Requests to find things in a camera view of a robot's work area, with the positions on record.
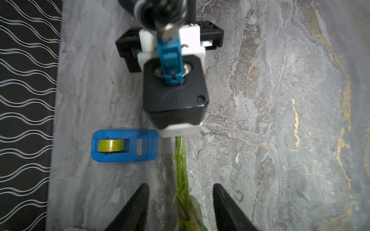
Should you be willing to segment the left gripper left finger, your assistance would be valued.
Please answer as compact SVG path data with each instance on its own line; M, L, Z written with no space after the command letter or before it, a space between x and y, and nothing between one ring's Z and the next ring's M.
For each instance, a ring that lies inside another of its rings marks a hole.
M149 196L149 186L141 184L105 231L144 231Z

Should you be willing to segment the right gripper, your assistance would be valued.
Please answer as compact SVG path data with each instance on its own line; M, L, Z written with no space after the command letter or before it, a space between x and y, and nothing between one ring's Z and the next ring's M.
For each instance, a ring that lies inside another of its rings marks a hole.
M181 27L180 40L183 55L198 55L202 62L205 52L221 48L224 42L224 30L210 21L197 21ZM142 28L127 30L117 41L119 56L125 59L130 73L139 73L144 64L157 57L156 38Z

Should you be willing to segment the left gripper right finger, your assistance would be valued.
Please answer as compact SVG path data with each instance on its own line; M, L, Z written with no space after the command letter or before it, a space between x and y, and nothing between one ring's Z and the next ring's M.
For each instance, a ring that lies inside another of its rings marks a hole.
M230 194L219 183L214 184L213 199L218 231L258 231Z

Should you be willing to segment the pink flower bouquet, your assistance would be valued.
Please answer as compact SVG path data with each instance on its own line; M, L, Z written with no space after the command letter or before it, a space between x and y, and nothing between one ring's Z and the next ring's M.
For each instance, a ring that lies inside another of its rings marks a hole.
M206 231L201 207L190 194L187 152L183 136L175 138L175 152L172 158L175 170L175 195L173 202L177 207L176 231Z

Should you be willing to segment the blue tape dispenser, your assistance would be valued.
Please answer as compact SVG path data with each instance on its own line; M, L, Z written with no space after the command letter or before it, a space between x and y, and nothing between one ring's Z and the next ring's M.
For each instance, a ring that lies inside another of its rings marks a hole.
M159 153L156 130L99 130L92 135L91 158L97 162L151 161Z

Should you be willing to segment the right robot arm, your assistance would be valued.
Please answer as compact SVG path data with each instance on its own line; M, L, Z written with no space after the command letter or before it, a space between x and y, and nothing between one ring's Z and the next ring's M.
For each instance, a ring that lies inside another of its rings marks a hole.
M216 24L196 21L196 1L119 1L121 7L150 31L156 31L156 23L164 26L175 23L179 26L197 24L200 26L200 45L206 50L216 50L224 43L224 30ZM143 50L139 38L141 27L131 28L116 41L121 58L124 58L130 73L139 73L137 54Z

